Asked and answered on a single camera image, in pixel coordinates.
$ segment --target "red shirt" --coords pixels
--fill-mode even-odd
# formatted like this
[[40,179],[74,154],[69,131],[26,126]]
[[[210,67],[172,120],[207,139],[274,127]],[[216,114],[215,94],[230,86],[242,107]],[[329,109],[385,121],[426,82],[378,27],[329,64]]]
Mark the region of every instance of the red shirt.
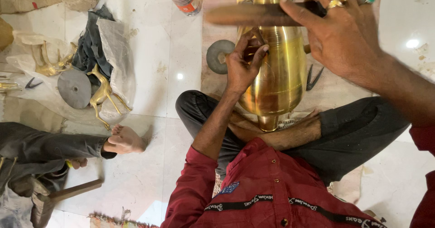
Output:
[[[435,127],[412,128],[420,150],[435,155]],[[382,223],[331,195],[302,159],[255,138],[227,166],[221,192],[211,198],[217,162],[190,147],[161,227],[362,227]],[[435,227],[435,171],[411,227]]]

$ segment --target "black pants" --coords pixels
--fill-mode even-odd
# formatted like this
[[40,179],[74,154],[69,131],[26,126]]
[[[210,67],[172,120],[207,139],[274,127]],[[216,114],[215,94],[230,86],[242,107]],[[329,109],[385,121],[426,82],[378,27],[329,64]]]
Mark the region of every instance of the black pants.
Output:
[[[176,109],[193,138],[215,109],[218,101],[199,91],[183,92]],[[282,151],[303,158],[325,185],[341,178],[378,154],[394,141],[409,122],[381,97],[367,97],[320,113],[322,137]],[[227,128],[216,172],[225,178],[226,168],[245,144]]]
[[0,123],[0,194],[4,185],[29,174],[45,174],[62,169],[65,159],[114,158],[101,153],[107,136],[49,133],[25,125]]

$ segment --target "person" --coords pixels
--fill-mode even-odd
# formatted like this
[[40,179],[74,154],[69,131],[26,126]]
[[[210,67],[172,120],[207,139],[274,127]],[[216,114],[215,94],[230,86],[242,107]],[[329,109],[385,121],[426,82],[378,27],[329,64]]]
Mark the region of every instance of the person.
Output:
[[[332,0],[314,1],[326,8]],[[248,32],[227,56],[220,101],[198,91],[177,100],[194,141],[161,227],[385,227],[326,186],[379,153],[409,122],[419,150],[435,154],[435,86],[380,48],[370,4],[347,0],[324,18],[289,0],[280,6],[307,28],[313,58],[380,97],[314,111],[293,127],[260,133],[232,113],[268,50]],[[250,64],[244,56],[249,45],[258,47]],[[223,182],[212,198],[215,171]],[[411,227],[435,227],[435,171],[426,177],[428,191]]]
[[44,209],[43,214],[33,211],[30,217],[34,188],[26,185],[29,176],[37,176],[45,188],[55,192],[63,189],[69,169],[66,160],[79,169],[86,166],[87,158],[111,159],[146,148],[130,127],[119,124],[110,137],[49,133],[15,122],[0,123],[0,132],[0,227],[45,227],[48,222],[54,207]]

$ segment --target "plastic bag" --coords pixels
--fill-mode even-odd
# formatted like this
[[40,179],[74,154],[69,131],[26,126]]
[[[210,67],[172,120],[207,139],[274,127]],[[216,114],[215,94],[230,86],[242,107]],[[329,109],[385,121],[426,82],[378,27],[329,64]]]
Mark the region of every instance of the plastic bag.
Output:
[[[114,67],[111,75],[112,90],[130,106],[134,97],[135,82],[128,40],[129,36],[125,31],[126,27],[122,23],[109,20],[101,19],[97,24],[98,23],[101,24],[100,35],[103,43],[103,51],[106,58]],[[74,122],[104,126],[100,120],[96,119],[94,108],[88,106],[84,109],[74,109],[62,99],[59,91],[56,89],[59,75],[47,77],[35,72],[35,61],[31,55],[31,45],[40,45],[46,41],[48,58],[53,62],[57,61],[57,49],[60,50],[61,57],[72,53],[70,44],[66,44],[59,39],[20,31],[14,31],[14,38],[16,47],[14,54],[20,54],[9,56],[6,59],[8,64],[24,72],[24,75],[14,76],[14,82],[18,83],[23,90],[10,91],[8,92],[10,96],[34,99],[51,111]],[[39,61],[40,51],[37,50],[36,47],[33,47],[33,49],[35,58]],[[35,79],[32,84],[43,83],[33,89],[25,89],[25,85],[33,77],[35,77]],[[129,112],[116,97],[112,96],[112,100],[117,104],[122,114]],[[124,115],[117,113],[109,99],[103,102],[99,115],[111,125],[120,122],[124,117]]]

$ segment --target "ring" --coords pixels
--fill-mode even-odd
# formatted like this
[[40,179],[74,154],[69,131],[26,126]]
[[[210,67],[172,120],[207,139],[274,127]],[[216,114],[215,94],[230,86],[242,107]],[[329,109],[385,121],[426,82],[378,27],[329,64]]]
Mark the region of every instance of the ring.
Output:
[[375,2],[375,0],[358,0],[358,5],[372,4],[374,2]]
[[345,7],[345,4],[347,3],[348,0],[331,0],[331,2],[329,2],[328,6],[326,7],[326,10],[330,10],[336,6],[338,7]]

